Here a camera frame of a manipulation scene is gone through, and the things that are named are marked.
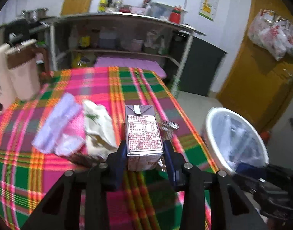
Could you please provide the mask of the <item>white printed plastic bag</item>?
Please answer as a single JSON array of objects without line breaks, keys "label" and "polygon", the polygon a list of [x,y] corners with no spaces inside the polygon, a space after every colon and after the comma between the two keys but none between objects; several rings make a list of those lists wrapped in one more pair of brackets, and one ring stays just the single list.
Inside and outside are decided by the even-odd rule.
[{"label": "white printed plastic bag", "polygon": [[103,105],[90,100],[85,100],[82,105],[87,153],[94,159],[106,160],[109,154],[118,149],[112,119]]}]

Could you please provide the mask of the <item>purple milk carton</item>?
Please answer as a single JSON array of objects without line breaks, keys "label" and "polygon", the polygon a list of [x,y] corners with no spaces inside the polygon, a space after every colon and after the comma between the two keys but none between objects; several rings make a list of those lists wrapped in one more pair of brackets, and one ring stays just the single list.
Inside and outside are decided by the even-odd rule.
[{"label": "purple milk carton", "polygon": [[128,170],[154,169],[164,153],[154,106],[126,105],[125,115]]}]

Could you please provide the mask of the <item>clear plastic lid wrapper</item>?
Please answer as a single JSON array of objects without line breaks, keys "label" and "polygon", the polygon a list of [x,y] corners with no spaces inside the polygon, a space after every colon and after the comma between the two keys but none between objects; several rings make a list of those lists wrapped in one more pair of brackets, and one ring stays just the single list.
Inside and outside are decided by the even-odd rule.
[{"label": "clear plastic lid wrapper", "polygon": [[78,152],[85,143],[72,126],[66,126],[56,141],[54,153],[57,156],[69,157]]}]

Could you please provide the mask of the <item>purple bubble wrap roll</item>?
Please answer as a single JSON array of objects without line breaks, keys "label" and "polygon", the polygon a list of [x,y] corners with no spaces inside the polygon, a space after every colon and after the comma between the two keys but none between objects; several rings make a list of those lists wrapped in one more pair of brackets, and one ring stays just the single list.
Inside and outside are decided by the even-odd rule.
[{"label": "purple bubble wrap roll", "polygon": [[66,92],[46,119],[32,141],[32,146],[43,154],[54,151],[55,144],[68,123],[82,110],[75,97]]}]

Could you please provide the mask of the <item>metal kitchen shelf rack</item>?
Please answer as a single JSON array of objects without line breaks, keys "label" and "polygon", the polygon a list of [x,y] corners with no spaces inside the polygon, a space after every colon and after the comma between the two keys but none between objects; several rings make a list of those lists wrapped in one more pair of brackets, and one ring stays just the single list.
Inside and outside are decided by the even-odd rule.
[{"label": "metal kitchen shelf rack", "polygon": [[[115,49],[98,47],[102,27],[115,28]],[[189,34],[180,61],[168,53],[173,33],[178,31]],[[0,26],[0,45],[8,43],[14,46],[32,38],[43,40],[50,54],[50,67],[54,71],[69,67],[76,53],[80,53],[82,57],[112,55],[156,61],[168,58],[178,68],[170,89],[176,96],[194,34],[200,32],[189,25],[144,15],[122,12],[77,14],[48,17],[34,23],[19,18],[3,24]]]}]

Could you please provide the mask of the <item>pink plaid tablecloth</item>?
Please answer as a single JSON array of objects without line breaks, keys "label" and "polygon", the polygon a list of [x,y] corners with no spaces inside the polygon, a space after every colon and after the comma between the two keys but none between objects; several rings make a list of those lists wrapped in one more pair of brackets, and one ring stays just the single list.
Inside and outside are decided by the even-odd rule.
[{"label": "pink plaid tablecloth", "polygon": [[[54,146],[74,141],[73,156],[42,153],[33,140],[64,94],[91,105],[66,123]],[[0,115],[0,217],[20,229],[61,175],[75,162],[102,160],[125,140],[125,108],[151,105],[156,120],[174,122],[171,143],[185,160],[214,173],[207,147],[185,111],[154,72],[133,67],[90,67],[55,72],[51,83],[27,102],[17,100]]]}]

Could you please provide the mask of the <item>pink lidded storage box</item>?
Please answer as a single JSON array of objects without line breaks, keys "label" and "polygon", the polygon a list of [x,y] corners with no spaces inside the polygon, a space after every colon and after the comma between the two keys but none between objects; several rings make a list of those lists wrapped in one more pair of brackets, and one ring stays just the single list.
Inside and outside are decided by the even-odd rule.
[{"label": "pink lidded storage box", "polygon": [[167,77],[166,72],[156,61],[120,58],[120,57],[98,57],[94,67],[132,67],[155,72],[161,79]]}]

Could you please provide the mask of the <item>yellow wooden door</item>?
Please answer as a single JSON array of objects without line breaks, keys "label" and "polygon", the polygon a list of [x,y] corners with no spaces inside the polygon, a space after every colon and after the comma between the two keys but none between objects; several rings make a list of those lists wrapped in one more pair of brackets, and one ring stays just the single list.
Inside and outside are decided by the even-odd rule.
[{"label": "yellow wooden door", "polygon": [[247,119],[258,132],[271,129],[293,98],[293,57],[280,61],[243,37],[219,102]]}]

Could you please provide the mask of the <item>black panel appliance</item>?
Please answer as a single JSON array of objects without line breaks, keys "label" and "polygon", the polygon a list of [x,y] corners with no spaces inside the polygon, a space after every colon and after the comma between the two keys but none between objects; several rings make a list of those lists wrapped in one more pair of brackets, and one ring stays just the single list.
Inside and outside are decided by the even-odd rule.
[{"label": "black panel appliance", "polygon": [[207,97],[216,71],[226,54],[217,46],[194,37],[178,89]]}]

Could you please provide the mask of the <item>blue liquid jug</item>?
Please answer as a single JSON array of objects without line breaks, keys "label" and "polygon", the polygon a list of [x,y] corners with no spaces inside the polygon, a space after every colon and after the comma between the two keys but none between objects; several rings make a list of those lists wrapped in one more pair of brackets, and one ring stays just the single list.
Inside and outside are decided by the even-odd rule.
[{"label": "blue liquid jug", "polygon": [[117,33],[115,28],[102,27],[99,33],[98,47],[101,49],[115,49]]}]

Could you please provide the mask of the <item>red kettle thermos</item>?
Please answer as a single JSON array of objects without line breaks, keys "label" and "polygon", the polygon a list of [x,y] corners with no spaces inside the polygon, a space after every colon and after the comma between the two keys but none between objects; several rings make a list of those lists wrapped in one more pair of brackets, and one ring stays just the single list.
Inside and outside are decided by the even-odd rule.
[{"label": "red kettle thermos", "polygon": [[169,21],[172,23],[179,24],[181,22],[181,13],[182,13],[182,7],[175,6],[169,16]]}]

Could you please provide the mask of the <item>clear plastic storage container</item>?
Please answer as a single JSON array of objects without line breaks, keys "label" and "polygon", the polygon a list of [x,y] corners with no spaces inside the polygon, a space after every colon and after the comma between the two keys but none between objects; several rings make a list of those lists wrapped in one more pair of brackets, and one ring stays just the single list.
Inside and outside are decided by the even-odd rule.
[{"label": "clear plastic storage container", "polygon": [[154,2],[151,3],[146,15],[149,17],[169,21],[170,14],[173,12],[174,9],[175,6],[160,2]]}]

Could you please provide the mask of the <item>plastic bags on door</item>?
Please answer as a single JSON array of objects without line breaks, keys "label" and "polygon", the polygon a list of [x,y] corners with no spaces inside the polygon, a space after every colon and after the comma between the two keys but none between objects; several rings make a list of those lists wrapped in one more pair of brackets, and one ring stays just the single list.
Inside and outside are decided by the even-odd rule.
[{"label": "plastic bags on door", "polygon": [[293,57],[293,24],[273,10],[261,9],[250,24],[247,36],[277,61],[286,54]]}]

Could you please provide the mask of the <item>clear oil bottle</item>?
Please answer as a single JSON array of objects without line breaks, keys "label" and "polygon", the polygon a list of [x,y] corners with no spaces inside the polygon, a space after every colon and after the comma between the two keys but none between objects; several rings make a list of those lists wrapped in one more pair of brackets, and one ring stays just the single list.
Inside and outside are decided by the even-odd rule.
[{"label": "clear oil bottle", "polygon": [[115,0],[115,3],[114,3],[114,8],[115,10],[118,12],[122,6],[123,6],[123,1],[124,0]]}]

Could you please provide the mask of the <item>green sauce bottle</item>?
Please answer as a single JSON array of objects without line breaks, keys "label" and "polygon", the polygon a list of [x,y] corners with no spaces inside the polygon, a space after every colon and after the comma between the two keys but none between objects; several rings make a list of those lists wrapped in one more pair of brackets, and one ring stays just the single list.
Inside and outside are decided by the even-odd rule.
[{"label": "green sauce bottle", "polygon": [[107,7],[108,0],[100,0],[98,5],[98,12],[105,12],[105,8]]}]

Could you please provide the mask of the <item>steel cooking pot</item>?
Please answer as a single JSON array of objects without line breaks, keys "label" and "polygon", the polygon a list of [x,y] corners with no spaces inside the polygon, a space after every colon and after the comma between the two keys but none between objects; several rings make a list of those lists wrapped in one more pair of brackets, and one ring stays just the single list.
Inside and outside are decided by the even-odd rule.
[{"label": "steel cooking pot", "polygon": [[38,8],[35,10],[22,10],[23,18],[29,23],[37,22],[47,17],[48,8]]}]

